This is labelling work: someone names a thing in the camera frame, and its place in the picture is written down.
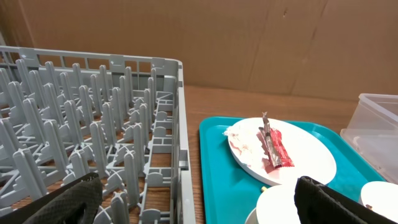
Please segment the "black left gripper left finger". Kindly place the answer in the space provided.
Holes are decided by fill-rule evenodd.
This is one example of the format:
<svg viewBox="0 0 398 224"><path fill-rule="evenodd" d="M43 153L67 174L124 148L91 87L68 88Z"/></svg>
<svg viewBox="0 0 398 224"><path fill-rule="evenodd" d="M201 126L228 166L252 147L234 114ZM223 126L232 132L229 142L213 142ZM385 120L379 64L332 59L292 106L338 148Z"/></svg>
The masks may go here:
<svg viewBox="0 0 398 224"><path fill-rule="evenodd" d="M1 224L92 224L103 201L103 186L91 172L58 190L1 216Z"/></svg>

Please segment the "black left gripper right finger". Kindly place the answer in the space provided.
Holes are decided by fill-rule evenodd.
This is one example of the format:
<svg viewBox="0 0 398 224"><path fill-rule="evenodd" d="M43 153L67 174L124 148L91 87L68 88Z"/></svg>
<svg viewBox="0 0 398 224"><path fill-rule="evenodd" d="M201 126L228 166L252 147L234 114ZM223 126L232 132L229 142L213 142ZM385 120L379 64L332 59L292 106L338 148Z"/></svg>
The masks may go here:
<svg viewBox="0 0 398 224"><path fill-rule="evenodd" d="M298 178L294 203L301 224L395 224L308 176Z"/></svg>

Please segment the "white paper cup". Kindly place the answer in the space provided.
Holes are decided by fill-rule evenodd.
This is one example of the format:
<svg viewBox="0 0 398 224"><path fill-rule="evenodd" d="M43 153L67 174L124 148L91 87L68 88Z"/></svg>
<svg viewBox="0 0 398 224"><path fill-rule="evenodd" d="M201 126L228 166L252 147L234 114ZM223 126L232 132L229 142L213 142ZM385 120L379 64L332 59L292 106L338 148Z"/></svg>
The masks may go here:
<svg viewBox="0 0 398 224"><path fill-rule="evenodd" d="M265 190L256 204L258 224L300 224L294 202L295 185L276 185Z"/></svg>

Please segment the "red foil sauce packet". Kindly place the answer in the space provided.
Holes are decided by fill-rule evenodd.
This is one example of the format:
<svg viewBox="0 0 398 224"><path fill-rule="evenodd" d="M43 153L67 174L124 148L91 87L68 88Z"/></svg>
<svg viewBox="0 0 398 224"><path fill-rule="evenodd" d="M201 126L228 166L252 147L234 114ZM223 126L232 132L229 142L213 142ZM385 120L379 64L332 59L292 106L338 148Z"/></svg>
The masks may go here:
<svg viewBox="0 0 398 224"><path fill-rule="evenodd" d="M294 162L288 155L282 144L282 134L277 129L271 128L267 112L262 114L263 126L259 127L260 134L264 140L269 156L269 161L275 169L281 167L293 167Z"/></svg>

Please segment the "grey bowl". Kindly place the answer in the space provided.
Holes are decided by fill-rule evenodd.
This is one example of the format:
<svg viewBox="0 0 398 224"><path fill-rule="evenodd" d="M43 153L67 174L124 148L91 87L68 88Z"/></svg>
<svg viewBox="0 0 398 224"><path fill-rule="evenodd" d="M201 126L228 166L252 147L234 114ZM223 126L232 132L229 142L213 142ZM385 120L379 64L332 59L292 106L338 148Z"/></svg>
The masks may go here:
<svg viewBox="0 0 398 224"><path fill-rule="evenodd" d="M257 218L256 218L256 208L254 208L250 214L247 216L244 224L258 224Z"/></svg>

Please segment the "white napkin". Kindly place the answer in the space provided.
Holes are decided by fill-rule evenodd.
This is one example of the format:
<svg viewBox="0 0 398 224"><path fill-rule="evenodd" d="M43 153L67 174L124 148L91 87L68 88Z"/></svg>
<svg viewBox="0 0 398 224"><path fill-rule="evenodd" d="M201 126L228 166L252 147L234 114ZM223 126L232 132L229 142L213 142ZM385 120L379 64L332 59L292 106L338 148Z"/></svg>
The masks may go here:
<svg viewBox="0 0 398 224"><path fill-rule="evenodd" d="M228 137L233 149L237 150L240 159L251 161L264 157L262 142L257 137L257 132L240 126L230 126L223 134Z"/></svg>

